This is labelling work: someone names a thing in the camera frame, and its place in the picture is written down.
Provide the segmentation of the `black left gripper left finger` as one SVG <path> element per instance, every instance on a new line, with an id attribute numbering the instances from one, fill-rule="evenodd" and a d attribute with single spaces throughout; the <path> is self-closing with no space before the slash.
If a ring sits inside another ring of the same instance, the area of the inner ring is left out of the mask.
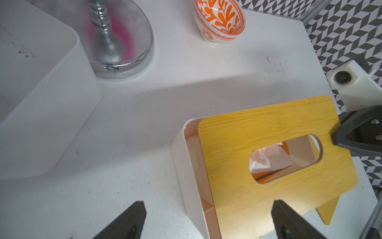
<path id="1" fill-rule="evenodd" d="M 144 202 L 136 201 L 94 239 L 140 239 L 146 215 Z"/>

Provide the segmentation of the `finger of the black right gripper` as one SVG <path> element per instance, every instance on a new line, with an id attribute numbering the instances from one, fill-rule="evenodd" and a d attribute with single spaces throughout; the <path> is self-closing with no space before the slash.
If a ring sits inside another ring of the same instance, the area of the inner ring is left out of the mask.
<path id="1" fill-rule="evenodd" d="M 382 155 L 382 106 L 347 113 L 341 126 L 331 134 L 335 146 L 350 150 L 352 156 Z"/>

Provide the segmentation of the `orange tissue pack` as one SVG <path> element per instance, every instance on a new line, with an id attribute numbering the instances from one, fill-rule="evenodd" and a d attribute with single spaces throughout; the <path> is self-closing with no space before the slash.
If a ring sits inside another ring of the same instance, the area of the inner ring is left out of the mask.
<path id="1" fill-rule="evenodd" d="M 252 177 L 260 184 L 292 165 L 294 162 L 285 141 L 253 151 L 249 161 Z"/>

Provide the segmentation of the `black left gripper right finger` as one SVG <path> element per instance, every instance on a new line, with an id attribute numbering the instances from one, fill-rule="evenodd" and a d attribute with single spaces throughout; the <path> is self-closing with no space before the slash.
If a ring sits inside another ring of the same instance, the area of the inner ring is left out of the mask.
<path id="1" fill-rule="evenodd" d="M 278 239 L 325 239 L 283 200 L 275 200 L 271 215 Z"/>

